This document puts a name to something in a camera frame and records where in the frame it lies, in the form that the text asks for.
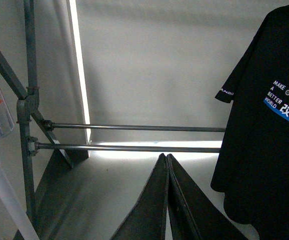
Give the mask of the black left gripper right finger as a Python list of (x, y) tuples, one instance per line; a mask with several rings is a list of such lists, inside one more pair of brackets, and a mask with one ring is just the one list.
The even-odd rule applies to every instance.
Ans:
[(174, 240), (245, 240), (246, 237), (212, 204), (172, 154), (168, 213)]

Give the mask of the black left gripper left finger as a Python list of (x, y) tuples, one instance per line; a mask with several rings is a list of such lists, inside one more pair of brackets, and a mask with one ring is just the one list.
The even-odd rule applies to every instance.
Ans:
[(112, 240), (165, 239), (169, 178), (167, 157), (162, 153), (136, 204), (115, 231)]

